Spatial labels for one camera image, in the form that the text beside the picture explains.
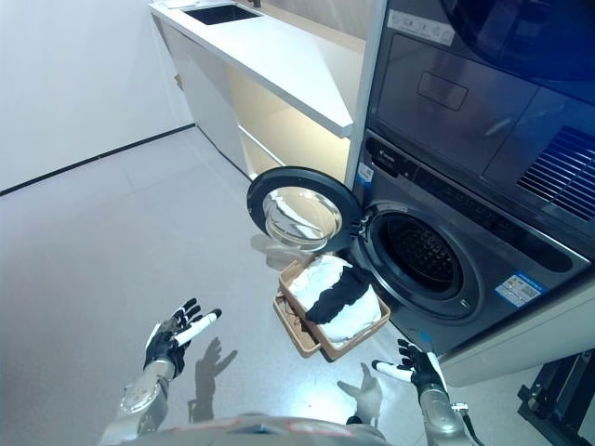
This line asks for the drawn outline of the robot left hand black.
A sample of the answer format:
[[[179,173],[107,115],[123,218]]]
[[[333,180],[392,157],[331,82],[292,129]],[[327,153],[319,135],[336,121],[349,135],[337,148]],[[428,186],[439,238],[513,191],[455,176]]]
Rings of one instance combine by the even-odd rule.
[[[156,361],[168,361],[173,365],[173,377],[178,377],[184,369],[184,355],[191,341],[221,315],[220,308],[203,315],[196,298],[182,304],[169,319],[153,328],[145,346],[143,368]]]

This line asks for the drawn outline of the robot right hand black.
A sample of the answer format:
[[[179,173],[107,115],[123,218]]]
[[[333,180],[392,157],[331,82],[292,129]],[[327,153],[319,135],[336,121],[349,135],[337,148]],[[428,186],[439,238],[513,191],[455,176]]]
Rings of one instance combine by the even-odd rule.
[[[426,352],[402,338],[397,340],[397,347],[401,358],[399,364],[374,360],[373,369],[393,379],[414,385],[419,397],[428,389],[438,389],[448,394],[440,363],[433,352]]]

